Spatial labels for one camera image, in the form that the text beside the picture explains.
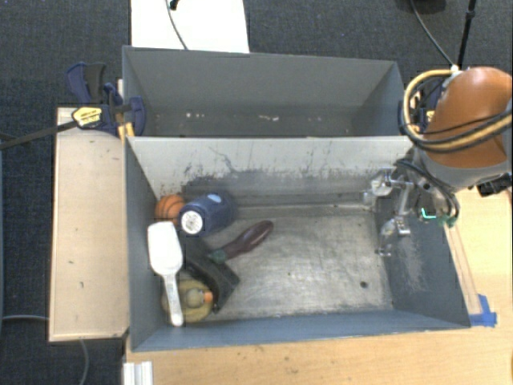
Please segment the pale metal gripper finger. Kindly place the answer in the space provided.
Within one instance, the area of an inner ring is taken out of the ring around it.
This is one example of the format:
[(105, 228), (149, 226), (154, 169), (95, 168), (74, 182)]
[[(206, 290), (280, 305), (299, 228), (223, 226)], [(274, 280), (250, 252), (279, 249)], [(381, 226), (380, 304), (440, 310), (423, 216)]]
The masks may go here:
[(375, 253), (380, 257), (390, 257), (399, 242), (410, 237), (411, 231), (404, 216), (395, 216), (386, 221), (378, 234), (378, 247)]
[(389, 168), (378, 171), (369, 180), (366, 190), (362, 194), (362, 203), (373, 206), (379, 198), (389, 197), (393, 192), (392, 170)]

